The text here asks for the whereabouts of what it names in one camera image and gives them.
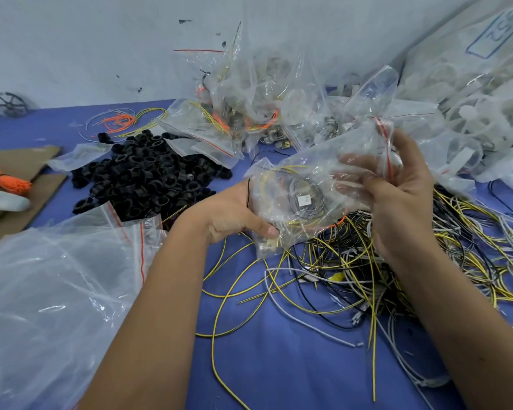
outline hand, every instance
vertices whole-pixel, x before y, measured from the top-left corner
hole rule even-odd
[[[376,175],[380,161],[375,157],[346,155],[340,161],[367,170],[359,176],[372,211],[374,247],[397,271],[422,250],[439,245],[432,228],[434,180],[424,157],[400,130],[395,131],[393,144],[403,166],[392,167],[391,183]],[[340,183],[337,189],[345,193],[347,187]]]
[[[181,217],[189,216],[192,222],[201,224],[211,243],[221,241],[245,228],[263,237],[277,238],[280,234],[278,230],[247,208],[248,181],[242,181],[200,201],[186,210]]]

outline white wall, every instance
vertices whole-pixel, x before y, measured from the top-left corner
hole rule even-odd
[[[305,41],[333,85],[391,62],[467,1],[246,0],[245,11],[252,45]],[[243,8],[243,0],[0,0],[0,91],[40,108],[178,97],[172,51],[222,49]]]

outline white wire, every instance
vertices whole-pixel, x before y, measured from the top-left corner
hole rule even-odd
[[[270,298],[272,299],[272,301],[274,302],[274,304],[276,305],[276,307],[281,311],[283,312],[283,314],[285,314],[286,316],[288,316],[289,318],[291,318],[293,321],[296,321],[298,322],[299,324],[302,324],[304,325],[305,327],[311,329],[311,330],[314,330],[318,333],[320,333],[321,335],[323,335],[324,337],[327,337],[327,338],[330,338],[336,342],[339,342],[341,344],[344,344],[344,345],[347,345],[348,347],[352,347],[352,348],[355,348],[355,347],[362,347],[364,345],[364,343],[360,342],[358,343],[357,345],[355,344],[352,344],[351,342],[348,342],[348,341],[344,341],[343,339],[340,339],[340,338],[336,338],[330,334],[328,334],[327,332],[323,332],[322,330],[319,330],[317,328],[315,328],[314,326],[311,326],[310,324],[306,324],[304,321],[301,321],[300,319],[298,318],[295,318],[294,316],[290,315],[287,311],[285,311],[279,303],[277,303],[277,301],[274,299],[274,296],[272,295],[272,291],[270,290],[270,287],[268,286],[268,279],[267,279],[267,270],[264,271],[264,283],[266,284],[266,290],[268,291],[268,295],[270,296]]]
[[[357,283],[355,281],[348,281],[348,282],[346,282],[345,280],[343,280],[341,282],[338,282],[336,280],[325,279],[325,278],[322,278],[321,276],[314,275],[313,273],[310,273],[307,270],[296,269],[294,267],[271,267],[269,269],[266,269],[267,272],[273,272],[275,270],[293,270],[295,272],[302,272],[303,274],[312,275],[313,278],[322,280],[324,282],[336,283],[336,284],[339,284],[339,285],[351,285],[351,284],[356,284]],[[360,280],[359,283],[372,283],[372,280]]]

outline blue surface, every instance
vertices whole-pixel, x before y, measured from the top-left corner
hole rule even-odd
[[[158,101],[137,104],[123,104],[135,111],[150,106],[166,108],[172,101]],[[18,147],[41,147],[60,145],[63,152],[71,151],[83,140],[78,131],[85,134],[85,121],[99,112],[117,108],[120,105],[85,106],[77,108],[47,109],[33,111],[18,120],[0,117],[0,149]],[[272,162],[283,156],[266,153]],[[242,179],[250,165],[247,157],[233,170],[230,181],[214,180],[211,188],[220,191]],[[498,182],[495,192],[513,208],[513,192]],[[74,203],[85,198],[88,188],[75,190],[66,182],[34,220],[32,226],[42,226],[49,221],[59,222],[71,217]],[[492,208],[506,209],[493,200],[486,187],[479,185],[478,197]],[[245,245],[246,238],[236,235],[228,239],[226,257]],[[207,269],[216,262],[221,243],[209,249]],[[247,248],[234,257],[224,268],[209,278],[204,288],[215,294],[226,294],[239,273],[255,257],[254,248]],[[277,260],[269,262],[276,266]],[[289,279],[288,272],[281,272],[280,281]],[[262,279],[264,265],[257,263],[240,280],[236,289],[243,290]],[[330,300],[322,287],[318,291],[311,284],[304,284],[305,292],[320,310],[334,310],[337,305]],[[246,295],[226,302],[220,315],[217,332],[231,329],[244,321],[259,301],[237,304],[238,300],[265,291],[264,285]],[[305,306],[295,285],[289,285],[286,293],[296,303]],[[349,342],[365,342],[368,339],[369,324],[351,332],[337,330],[321,318],[297,310],[280,295],[276,297],[282,307],[299,319]],[[202,296],[198,316],[198,332],[211,333],[220,299]],[[346,324],[351,317],[341,314],[335,317],[339,324]],[[426,376],[444,373],[437,352],[426,334],[412,324],[400,322],[397,329],[398,348],[409,351],[414,358],[407,357],[414,367]],[[372,402],[371,353],[366,348],[349,348],[339,345],[300,324],[289,320],[267,300],[257,314],[241,329],[215,341],[215,362],[219,376],[253,410],[257,409],[426,409],[407,376],[378,332],[376,383],[377,402]],[[464,408],[452,384],[424,391],[435,410]],[[188,392],[188,409],[226,410],[238,409],[240,405],[223,389],[215,379],[211,367],[211,340],[197,338],[192,363],[192,376]]]

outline person's right hand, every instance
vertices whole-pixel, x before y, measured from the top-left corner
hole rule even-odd
[[[369,170],[361,179],[369,193],[374,247],[397,271],[418,253],[439,246],[432,228],[434,180],[424,157],[400,130],[395,131],[393,144],[403,166],[393,167],[391,183],[376,175],[376,158],[347,155],[340,162]]]

